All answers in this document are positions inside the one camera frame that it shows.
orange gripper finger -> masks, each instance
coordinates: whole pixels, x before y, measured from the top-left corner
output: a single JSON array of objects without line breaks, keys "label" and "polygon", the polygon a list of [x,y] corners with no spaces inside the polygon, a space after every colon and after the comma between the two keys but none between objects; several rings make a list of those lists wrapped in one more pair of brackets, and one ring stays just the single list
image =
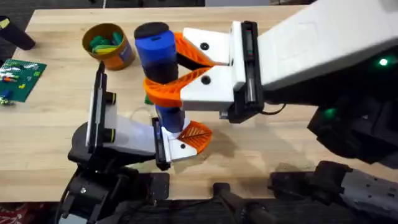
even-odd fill
[{"label": "orange gripper finger", "polygon": [[144,89],[148,99],[155,105],[164,107],[181,107],[180,91],[194,79],[205,73],[210,68],[199,68],[192,71],[178,80],[168,84],[153,82],[148,78],[144,79]]},{"label": "orange gripper finger", "polygon": [[178,140],[194,147],[197,153],[201,153],[211,140],[211,130],[204,124],[191,121],[188,126],[180,133]]},{"label": "orange gripper finger", "polygon": [[179,54],[182,54],[184,57],[189,58],[190,60],[206,67],[213,67],[216,65],[198,49],[192,46],[189,41],[185,40],[182,33],[175,32],[174,39],[175,48]]}]

wooden tabletop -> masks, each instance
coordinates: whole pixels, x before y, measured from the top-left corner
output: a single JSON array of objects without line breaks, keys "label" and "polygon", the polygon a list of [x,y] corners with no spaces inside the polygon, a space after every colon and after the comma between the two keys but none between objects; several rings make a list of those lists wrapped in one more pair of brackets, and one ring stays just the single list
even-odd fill
[{"label": "wooden tabletop", "polygon": [[[163,21],[173,31],[196,27],[227,32],[231,21],[256,21],[262,33],[303,6],[209,7],[160,9],[71,9],[34,12],[27,32],[37,42],[17,49],[14,59],[46,63],[47,69],[25,103],[0,107],[0,202],[57,201],[76,169],[68,161],[73,132],[88,117],[90,91],[98,62],[81,47],[86,30],[102,22],[121,26],[134,45],[134,29]],[[180,68],[180,74],[187,71]],[[155,114],[144,104],[140,61],[108,71],[108,89],[118,94],[119,114],[148,123]],[[275,107],[266,106],[271,111]],[[320,160],[349,164],[380,177],[398,180],[381,165],[335,156],[306,129],[315,108],[288,106],[277,116],[229,124],[216,112],[187,112],[214,132],[196,158],[172,164],[170,198],[208,198],[213,182],[228,182],[243,197],[271,197],[270,172],[314,170]],[[158,172],[153,161],[134,165]]]}]

